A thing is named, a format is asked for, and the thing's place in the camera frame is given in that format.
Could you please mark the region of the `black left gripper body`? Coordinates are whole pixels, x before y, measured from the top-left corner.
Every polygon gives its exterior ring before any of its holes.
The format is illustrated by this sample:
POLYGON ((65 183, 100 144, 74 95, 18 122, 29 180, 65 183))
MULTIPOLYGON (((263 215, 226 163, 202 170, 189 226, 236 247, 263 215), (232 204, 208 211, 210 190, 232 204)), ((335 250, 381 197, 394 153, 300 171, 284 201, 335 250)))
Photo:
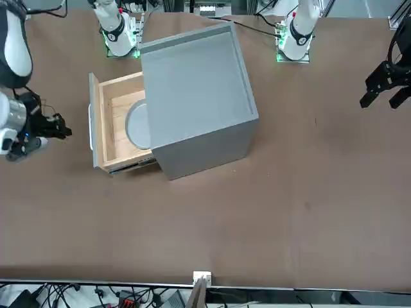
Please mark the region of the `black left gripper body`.
POLYGON ((410 23, 401 22, 394 33, 387 53, 387 69, 389 77, 387 81, 390 87, 402 85, 410 74, 410 23), (399 49, 401 59, 397 62, 392 59, 394 47, 399 49))

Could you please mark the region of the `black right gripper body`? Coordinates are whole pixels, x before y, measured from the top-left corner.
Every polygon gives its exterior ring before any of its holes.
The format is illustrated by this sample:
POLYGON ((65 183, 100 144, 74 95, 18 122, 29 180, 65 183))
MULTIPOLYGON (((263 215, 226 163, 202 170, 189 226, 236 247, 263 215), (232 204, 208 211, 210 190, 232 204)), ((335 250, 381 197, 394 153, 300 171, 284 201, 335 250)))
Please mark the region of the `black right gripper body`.
POLYGON ((8 161, 24 160, 46 147, 48 140, 40 131, 47 118, 42 114, 41 100, 34 92, 5 97, 5 157, 8 161))

